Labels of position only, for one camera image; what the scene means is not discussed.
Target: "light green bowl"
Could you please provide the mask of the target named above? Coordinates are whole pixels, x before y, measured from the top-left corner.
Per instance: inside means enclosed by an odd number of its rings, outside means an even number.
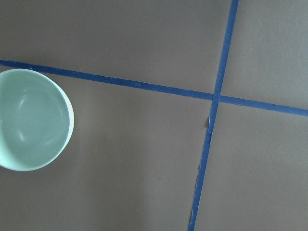
[[[46,166],[67,145],[74,127],[64,91],[31,70],[0,73],[0,165],[17,171]]]

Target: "gray floor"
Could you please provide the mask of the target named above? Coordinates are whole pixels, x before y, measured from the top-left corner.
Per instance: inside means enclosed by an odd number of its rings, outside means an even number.
[[[1,60],[214,91],[230,0],[0,3]],[[222,94],[307,109],[307,13],[240,0]],[[45,75],[74,132],[42,169],[0,168],[0,230],[187,230],[212,102]],[[194,230],[308,230],[307,122],[220,103]]]

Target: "round bowl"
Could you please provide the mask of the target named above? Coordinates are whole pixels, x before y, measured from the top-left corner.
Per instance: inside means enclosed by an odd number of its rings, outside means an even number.
[[[17,171],[46,166],[67,145],[74,112],[64,91],[27,69],[0,73],[0,165]]]

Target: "intersection of blue lines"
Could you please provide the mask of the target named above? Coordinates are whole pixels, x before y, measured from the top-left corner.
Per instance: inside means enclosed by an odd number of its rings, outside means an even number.
[[[194,192],[194,197],[193,197],[193,202],[192,202],[191,220],[188,226],[188,231],[193,231],[195,227],[195,223],[196,223],[198,207],[199,207],[200,197],[201,197],[201,192],[202,192],[202,186],[203,186],[203,181],[205,177],[206,164],[207,164],[208,154],[210,150],[211,139],[212,139],[212,134],[214,130],[215,119],[216,119],[219,102],[230,103],[230,104],[235,104],[235,105],[240,105],[240,106],[254,107],[254,108],[282,112],[282,113],[289,113],[289,114],[300,115],[300,116],[302,115],[308,116],[307,109],[284,106],[284,105],[276,105],[272,103],[258,102],[258,101],[253,101],[253,100],[246,100],[246,99],[240,99],[240,98],[221,95],[222,83],[223,83],[223,78],[224,78],[224,74],[226,70],[226,64],[227,64],[229,48],[231,44],[231,38],[232,38],[232,33],[233,33],[233,27],[234,27],[234,22],[235,22],[235,17],[236,17],[238,1],[239,0],[232,0],[231,2],[229,18],[227,21],[227,28],[225,32],[225,38],[223,42],[214,93],[186,90],[186,89],[138,82],[138,81],[133,81],[133,80],[106,77],[106,76],[101,76],[101,75],[96,75],[96,74],[90,74],[90,73],[84,73],[84,72],[78,72],[78,71],[72,71],[72,70],[64,70],[64,69],[55,68],[55,67],[28,64],[28,63],[9,61],[9,60],[0,60],[0,65],[12,67],[12,68],[30,69],[30,70],[34,70],[38,72],[49,73],[49,74],[74,77],[74,78],[86,79],[86,80],[103,82],[103,83],[108,83],[108,84],[115,84],[115,85],[138,88],[138,89],[143,89],[143,90],[152,90],[152,91],[157,91],[157,92],[163,92],[163,93],[168,93],[168,94],[175,94],[175,95],[181,95],[181,96],[187,96],[187,97],[212,101],[210,115],[209,115],[209,118],[210,118],[209,126],[205,134],[204,148],[203,148],[201,161],[200,161],[200,169],[198,172],[198,177],[197,177],[197,182],[196,182],[196,187],[195,187],[195,192]]]

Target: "blue grout line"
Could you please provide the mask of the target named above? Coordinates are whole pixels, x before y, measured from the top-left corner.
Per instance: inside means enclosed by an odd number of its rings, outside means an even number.
[[[221,95],[220,102],[231,103],[231,104],[235,104],[239,106],[254,107],[254,108],[270,110],[270,111],[275,111],[275,112],[289,113],[289,114],[294,114],[294,115],[299,115],[299,116],[302,116],[302,115],[308,116],[307,109],[276,105],[272,103],[265,103],[265,102],[259,102],[259,101],[253,101],[253,100],[239,99],[239,98],[224,96],[224,95]]]
[[[96,74],[65,70],[65,69],[60,69],[60,68],[55,68],[55,67],[27,64],[27,63],[21,63],[21,62],[9,61],[9,60],[0,60],[0,65],[15,67],[15,68],[30,69],[30,70],[34,70],[38,72],[45,72],[49,74],[55,74],[55,75],[61,75],[61,76],[67,76],[67,77],[75,77],[75,78],[80,78],[80,79],[92,80],[92,81],[97,81],[97,82],[102,82],[102,83],[109,83],[109,84],[144,89],[144,90],[158,91],[158,92],[174,94],[174,95],[188,96],[188,97],[193,97],[193,98],[203,99],[203,100],[212,100],[213,98],[213,94],[211,93],[199,92],[199,91],[194,91],[194,90],[186,90],[186,89],[180,89],[180,88],[174,88],[174,87],[167,87],[167,86],[162,86],[162,85],[143,83],[143,82],[114,78],[114,77],[106,77],[106,76],[101,76],[101,75],[96,75]]]
[[[214,89],[214,96],[213,96],[212,105],[210,109],[209,126],[205,134],[205,141],[204,141],[203,152],[202,152],[201,161],[200,161],[200,168],[199,168],[197,183],[196,183],[194,196],[193,196],[192,215],[191,215],[191,222],[188,225],[188,229],[187,229],[188,231],[194,231],[194,227],[196,224],[197,213],[198,213],[198,208],[200,204],[200,197],[201,197],[203,182],[205,178],[206,164],[207,164],[208,154],[210,151],[212,135],[214,131],[214,125],[215,125],[215,120],[216,120],[216,115],[217,115],[217,110],[218,110],[218,104],[219,104],[219,99],[220,99],[220,94],[221,94],[221,89],[222,89],[223,78],[224,78],[225,71],[226,71],[227,59],[228,59],[228,54],[229,54],[229,49],[230,49],[230,44],[231,44],[231,39],[232,39],[237,6],[238,6],[238,0],[232,0],[229,17],[227,21],[225,38],[224,38],[222,51],[221,51],[221,57],[220,57],[220,62],[219,62],[219,67],[218,67],[215,89]]]

